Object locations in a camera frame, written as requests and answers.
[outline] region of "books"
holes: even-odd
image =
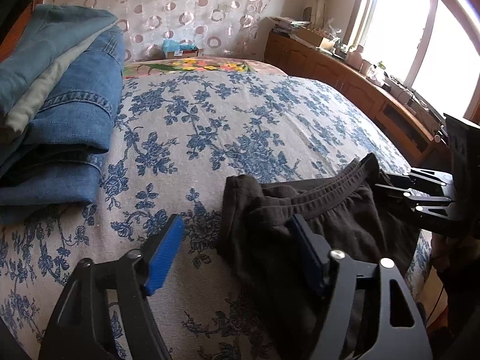
[[[295,20],[291,17],[281,17],[281,16],[270,16],[270,19],[276,21],[279,26],[288,28],[288,27],[302,27],[310,24],[309,21]]]

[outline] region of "cardboard box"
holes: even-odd
[[[330,51],[333,46],[335,46],[335,40],[328,40],[327,38],[323,38],[320,44],[320,47],[327,51]]]
[[[315,47],[320,47],[320,45],[322,44],[322,40],[324,39],[323,36],[318,35],[312,30],[309,30],[305,27],[300,27],[295,33],[295,35]]]
[[[179,51],[169,51],[165,55],[165,59],[181,59],[181,58],[192,58],[198,56],[201,50],[195,48],[194,50],[179,50]]]

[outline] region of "blue floral pattern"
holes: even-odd
[[[409,168],[361,111],[318,81],[218,71],[125,80],[98,205],[46,207],[0,229],[0,316],[35,359],[75,264],[117,259],[180,214],[183,242],[149,300],[172,357],[275,359],[251,301],[215,252],[225,178],[325,178],[368,152],[386,171]],[[422,234],[406,277],[414,295],[429,254]],[[128,358],[111,305],[117,351]]]

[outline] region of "cabinet door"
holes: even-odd
[[[275,39],[272,35],[268,37],[267,46],[265,47],[265,55],[263,56],[263,61],[267,64],[278,67],[278,62],[280,60],[280,55],[282,52],[282,47],[280,42]]]
[[[338,89],[342,82],[344,72],[342,69],[337,68],[334,61],[329,61],[328,57],[321,55],[319,52],[315,53],[317,55],[315,58],[312,58],[313,62],[308,68],[306,77],[321,81]]]
[[[347,73],[338,90],[370,119],[380,111],[384,96],[363,78]]]
[[[285,73],[289,76],[306,77],[305,71],[308,62],[308,56],[303,50],[292,49],[289,53],[288,60],[285,66]]]
[[[268,36],[267,46],[265,47],[265,56],[263,60],[267,64],[276,66],[285,71],[288,66],[290,57],[290,45],[287,43],[289,39],[279,35],[270,34]]]

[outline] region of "bottle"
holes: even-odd
[[[346,47],[346,57],[345,57],[345,62],[348,64],[349,62],[349,59],[350,59],[350,56],[352,55],[353,51],[352,51],[352,47],[355,47],[355,45],[351,45],[350,47]]]
[[[363,46],[358,45],[357,49],[350,53],[347,63],[357,71],[360,71],[363,65]]]

